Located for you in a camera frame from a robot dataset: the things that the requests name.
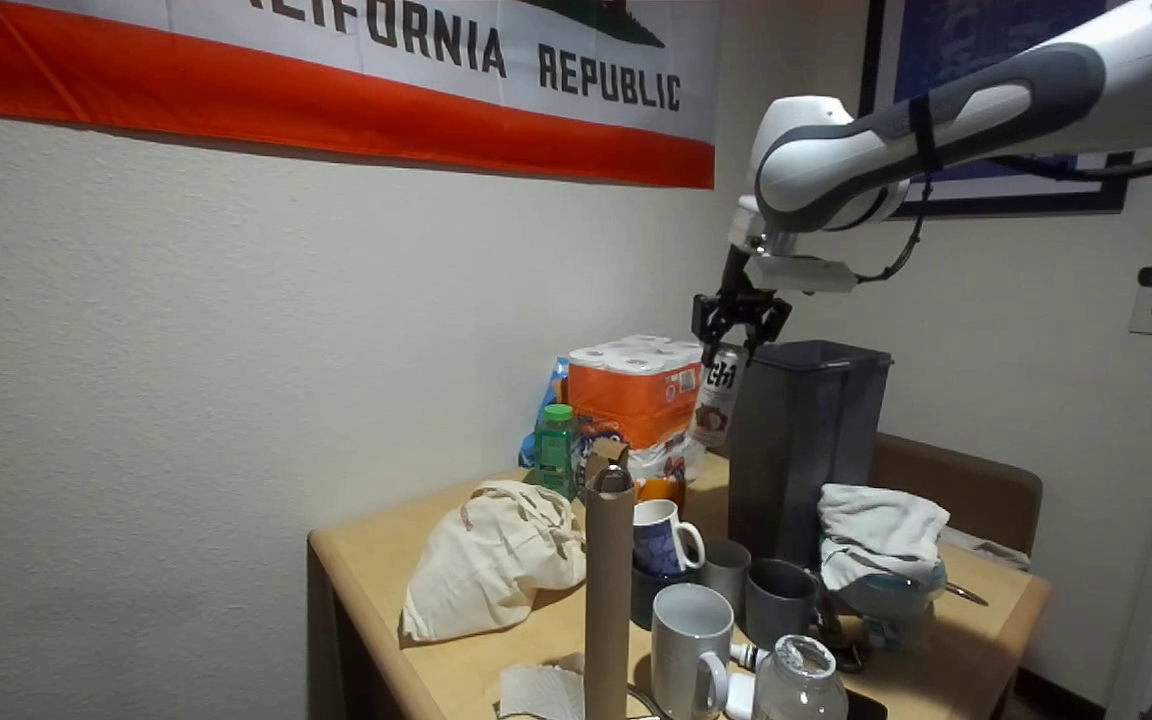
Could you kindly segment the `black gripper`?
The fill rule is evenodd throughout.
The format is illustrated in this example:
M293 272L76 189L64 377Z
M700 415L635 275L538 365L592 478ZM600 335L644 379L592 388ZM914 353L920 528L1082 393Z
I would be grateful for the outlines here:
M743 348L758 353L762 342L775 340L788 325L791 303L780 299L774 289L758 289L749 280L749 250L734 248L723 254L720 289L694 297L694 335L705 348L715 348L734 326L743 331Z

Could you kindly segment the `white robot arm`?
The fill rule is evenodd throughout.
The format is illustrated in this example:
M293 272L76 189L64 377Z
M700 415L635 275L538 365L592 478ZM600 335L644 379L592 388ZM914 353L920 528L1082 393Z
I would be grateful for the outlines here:
M1152 149L1152 0L1119 0L1000 64L852 116L837 96L780 96L753 134L723 275L694 299L694 331L715 348L734 325L774 340L788 303L749 265L795 290L852 290L861 272L799 254L809 231L888 217L914 174L971 160L1039 171L1048 151Z

